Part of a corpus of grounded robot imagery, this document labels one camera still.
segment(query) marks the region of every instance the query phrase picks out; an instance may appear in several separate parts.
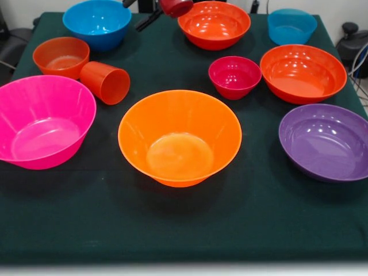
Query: light blue container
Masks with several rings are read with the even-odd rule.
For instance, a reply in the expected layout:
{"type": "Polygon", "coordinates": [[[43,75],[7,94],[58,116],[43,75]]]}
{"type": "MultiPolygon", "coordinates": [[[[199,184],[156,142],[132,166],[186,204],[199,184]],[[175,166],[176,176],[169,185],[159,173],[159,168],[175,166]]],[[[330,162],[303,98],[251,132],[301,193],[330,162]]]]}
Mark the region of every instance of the light blue container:
{"type": "Polygon", "coordinates": [[[103,52],[120,44],[131,18],[131,11],[121,1],[89,0],[69,8],[63,23],[73,36],[87,42],[91,50],[103,52]]]}
{"type": "Polygon", "coordinates": [[[316,19],[296,9],[281,9],[271,13],[267,22],[269,36],[278,45],[305,44],[317,28],[316,19]]]}

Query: bowl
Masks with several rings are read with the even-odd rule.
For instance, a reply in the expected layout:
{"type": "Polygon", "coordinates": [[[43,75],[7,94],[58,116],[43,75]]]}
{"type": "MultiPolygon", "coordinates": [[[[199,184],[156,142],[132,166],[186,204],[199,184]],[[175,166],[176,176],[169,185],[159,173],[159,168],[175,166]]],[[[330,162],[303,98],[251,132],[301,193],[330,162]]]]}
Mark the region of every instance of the bowl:
{"type": "Polygon", "coordinates": [[[93,51],[109,51],[122,42],[132,18],[121,2],[89,0],[69,8],[63,23],[73,36],[88,43],[93,51]]]}
{"type": "Polygon", "coordinates": [[[58,166],[81,146],[96,114],[76,80],[41,75],[0,87],[0,160],[32,170],[58,166]]]}
{"type": "Polygon", "coordinates": [[[127,161],[171,187],[196,185],[236,156],[242,129],[218,99],[190,90],[150,95],[133,105],[118,129],[127,161]]]}
{"type": "Polygon", "coordinates": [[[344,65],[307,45],[283,45],[266,52],[260,69],[269,89],[282,100],[304,105],[337,94],[346,84],[344,65]]]}
{"type": "Polygon", "coordinates": [[[74,37],[47,40],[33,52],[33,61],[43,74],[72,79],[79,79],[82,67],[89,58],[88,44],[74,37]]]}
{"type": "Polygon", "coordinates": [[[216,90],[226,99],[241,99],[260,81],[259,66],[241,56],[225,56],[215,60],[208,69],[216,90]]]}
{"type": "Polygon", "coordinates": [[[305,44],[317,28],[317,20],[302,10],[281,9],[267,18],[269,36],[278,45],[305,44]]]}
{"type": "Polygon", "coordinates": [[[195,3],[178,18],[179,27],[194,45],[211,51],[229,48],[249,30],[251,19],[241,8],[219,1],[195,3]]]}
{"type": "Polygon", "coordinates": [[[279,139],[289,158],[312,178],[349,182],[368,177],[368,122],[347,109],[299,106],[282,119],[279,139]]]}

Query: orange bowl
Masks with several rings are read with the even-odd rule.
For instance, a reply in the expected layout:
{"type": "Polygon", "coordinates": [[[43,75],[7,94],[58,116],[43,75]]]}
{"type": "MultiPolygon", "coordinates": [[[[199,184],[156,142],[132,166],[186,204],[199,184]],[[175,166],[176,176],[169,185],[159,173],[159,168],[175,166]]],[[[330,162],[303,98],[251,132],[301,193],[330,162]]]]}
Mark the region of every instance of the orange bowl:
{"type": "Polygon", "coordinates": [[[226,167],[242,142],[234,112],[190,90],[150,95],[133,105],[118,130],[120,150],[137,170],[171,187],[188,187],[226,167]]]}
{"type": "Polygon", "coordinates": [[[89,61],[90,47],[74,37],[58,37],[40,44],[33,61],[44,75],[79,79],[82,67],[89,61]]]}
{"type": "Polygon", "coordinates": [[[179,17],[182,32],[194,45],[211,51],[237,43],[249,30],[251,19],[241,8],[219,1],[195,3],[179,17]]]}
{"type": "Polygon", "coordinates": [[[266,52],[260,69],[269,89],[296,105],[337,94],[346,84],[344,65],[331,54],[307,45],[283,45],[266,52]]]}

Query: small red bowl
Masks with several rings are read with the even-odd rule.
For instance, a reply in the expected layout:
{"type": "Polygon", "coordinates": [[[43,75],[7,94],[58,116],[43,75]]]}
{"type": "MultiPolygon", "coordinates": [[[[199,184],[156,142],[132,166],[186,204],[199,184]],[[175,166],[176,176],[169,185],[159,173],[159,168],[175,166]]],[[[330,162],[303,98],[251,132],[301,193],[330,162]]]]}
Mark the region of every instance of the small red bowl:
{"type": "Polygon", "coordinates": [[[226,49],[249,30],[251,19],[241,8],[219,1],[195,3],[179,17],[182,32],[194,45],[210,51],[226,49]]]}
{"type": "Polygon", "coordinates": [[[241,56],[226,56],[215,60],[208,69],[216,90],[226,99],[241,99],[260,81],[259,66],[241,56]]]}

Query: dark green cloth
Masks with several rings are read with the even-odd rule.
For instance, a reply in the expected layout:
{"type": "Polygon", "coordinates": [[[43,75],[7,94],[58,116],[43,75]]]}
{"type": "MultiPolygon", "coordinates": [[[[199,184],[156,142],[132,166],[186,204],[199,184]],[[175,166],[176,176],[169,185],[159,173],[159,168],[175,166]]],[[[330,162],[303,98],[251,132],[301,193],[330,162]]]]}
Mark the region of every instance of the dark green cloth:
{"type": "MultiPolygon", "coordinates": [[[[240,55],[259,63],[275,46],[267,35],[266,16],[251,15],[246,35],[218,52],[189,43],[177,22],[165,16],[135,32],[141,17],[133,16],[120,47],[91,55],[127,70],[132,84],[116,106],[97,101],[95,122],[78,153],[47,171],[0,164],[0,262],[368,257],[368,181],[329,185],[305,176],[288,160],[277,134],[282,116],[296,106],[274,96],[264,81],[245,98],[227,101],[208,78],[209,65],[219,57],[240,55]],[[169,89],[198,90],[221,99],[244,132],[240,152],[226,169],[185,189],[165,187],[136,171],[117,144],[118,124],[128,108],[169,89]]],[[[309,44],[336,56],[317,20],[309,44]]],[[[69,35],[61,13],[43,14],[14,78],[40,74],[33,50],[45,40],[69,35]]],[[[365,116],[349,82],[325,102],[365,116]]]]}

